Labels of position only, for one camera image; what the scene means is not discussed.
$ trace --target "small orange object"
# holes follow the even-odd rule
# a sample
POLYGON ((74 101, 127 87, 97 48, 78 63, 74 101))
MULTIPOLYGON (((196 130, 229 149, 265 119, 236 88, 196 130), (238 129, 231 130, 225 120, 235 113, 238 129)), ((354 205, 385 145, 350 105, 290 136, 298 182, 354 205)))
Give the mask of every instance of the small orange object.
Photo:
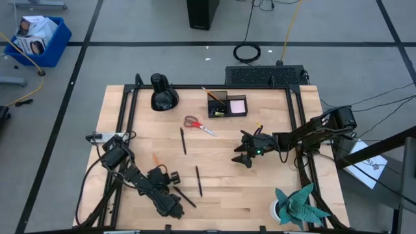
POLYGON ((160 162, 159 162, 159 160, 157 159, 156 154, 155 154, 154 152, 153 152, 153 160, 155 161, 155 166, 160 165, 160 162))

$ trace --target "scissors blade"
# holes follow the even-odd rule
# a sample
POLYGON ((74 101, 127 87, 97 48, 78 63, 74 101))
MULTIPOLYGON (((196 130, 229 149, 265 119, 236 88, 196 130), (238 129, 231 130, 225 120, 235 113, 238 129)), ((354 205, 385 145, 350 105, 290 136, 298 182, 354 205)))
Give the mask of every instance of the scissors blade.
POLYGON ((209 134, 213 135, 214 137, 216 137, 216 134, 215 134, 215 133, 213 133, 212 131, 208 130, 206 127, 204 127, 204 126, 202 126, 202 125, 201 125, 201 127, 200 127, 200 128, 201 128, 202 130, 206 131, 207 133, 209 133, 209 134))

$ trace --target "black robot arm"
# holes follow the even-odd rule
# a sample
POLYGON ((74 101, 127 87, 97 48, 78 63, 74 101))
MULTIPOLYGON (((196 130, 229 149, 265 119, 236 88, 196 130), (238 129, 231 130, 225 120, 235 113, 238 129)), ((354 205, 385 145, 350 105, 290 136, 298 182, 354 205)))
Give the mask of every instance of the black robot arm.
POLYGON ((290 151, 301 143, 305 153, 319 150, 320 144, 332 137, 343 137, 357 127, 351 106, 328 109, 320 116, 312 118, 305 125, 290 133, 274 133, 273 136, 259 133, 259 129, 251 135, 246 131, 241 138, 242 144, 234 149, 235 152, 246 151, 232 159, 233 162, 242 163, 247 168, 252 167, 252 160, 256 155, 264 155, 270 151, 290 151))

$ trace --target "white bowl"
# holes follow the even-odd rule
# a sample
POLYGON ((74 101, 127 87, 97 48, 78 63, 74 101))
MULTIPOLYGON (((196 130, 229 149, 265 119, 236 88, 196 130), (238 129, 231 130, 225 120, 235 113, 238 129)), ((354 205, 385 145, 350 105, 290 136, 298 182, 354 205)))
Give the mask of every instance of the white bowl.
POLYGON ((276 205, 278 204, 279 200, 274 200, 271 204, 270 204, 270 215, 272 216, 272 218, 278 222, 280 222, 280 218, 278 216, 278 214, 276 213, 276 205))

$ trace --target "black floor line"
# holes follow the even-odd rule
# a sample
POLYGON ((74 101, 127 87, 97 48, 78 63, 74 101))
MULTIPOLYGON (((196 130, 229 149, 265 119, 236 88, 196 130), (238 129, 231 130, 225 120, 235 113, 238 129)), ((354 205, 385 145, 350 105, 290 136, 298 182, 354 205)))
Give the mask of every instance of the black floor line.
POLYGON ((97 2, 94 14, 92 15, 90 26, 88 27, 88 30, 86 32, 85 39, 84 39, 84 42, 83 42, 83 46, 82 46, 82 48, 79 52, 77 62, 75 63, 75 66, 74 66, 73 71, 72 71, 71 78, 68 82, 68 87, 65 91, 64 98, 63 98, 62 103, 60 105, 57 119, 55 120, 55 124, 53 125, 51 136, 49 137, 49 140, 47 142, 44 155, 43 155, 42 160, 40 162, 38 172, 36 173, 36 177, 34 179, 31 191, 29 193, 29 197, 27 198, 25 207, 23 208, 23 212, 20 216, 20 220, 19 220, 18 226, 16 228, 16 232, 15 232, 17 234, 25 233, 26 226, 27 226, 27 223, 29 221, 29 217, 32 213, 32 209, 33 209, 34 203, 36 201, 36 197, 38 196, 40 186, 42 184, 42 180, 45 176, 47 165, 49 164, 49 160, 50 160, 51 155, 52 155, 53 147, 55 146, 55 142, 57 141, 57 138, 58 138, 58 133, 59 133, 60 127, 62 125, 62 121, 64 119, 65 112, 66 112, 66 109, 68 107, 68 103, 70 102, 70 98, 71 98, 71 95, 72 95, 73 88, 75 86, 75 82, 76 82, 77 77, 78 77, 79 70, 81 69, 81 65, 83 64, 83 60, 84 60, 84 57, 85 57, 85 52, 86 52, 86 49, 88 47, 88 42, 90 41, 91 36, 92 36, 92 31, 94 30, 94 27, 96 26, 96 22, 97 22, 98 15, 99 15, 99 12, 101 10, 102 5, 103 5, 103 0, 99 0, 97 2))
MULTIPOLYGON (((84 42, 68 42, 67 46, 83 46, 84 42)), ((283 46, 285 42, 249 42, 259 46, 283 46)), ((237 46, 241 42, 89 42, 94 47, 174 47, 174 46, 237 46)), ((287 42, 293 47, 416 47, 416 42, 287 42)))
POLYGON ((376 0, 378 8, 380 8, 380 11, 382 12, 383 18, 385 20, 385 23, 387 24, 387 27, 390 30, 391 36, 395 40, 395 42, 398 44, 397 48, 400 52, 400 55, 402 56, 403 62, 406 65, 406 68, 408 69, 408 72, 410 74, 411 79, 415 83, 416 86, 416 71, 413 67, 413 64, 409 58, 408 53, 406 52, 406 49, 404 48, 402 41, 400 40, 397 31, 395 29, 395 26, 393 25, 393 22, 391 22, 390 16, 387 13, 387 10, 384 7, 384 4, 382 0, 376 0))

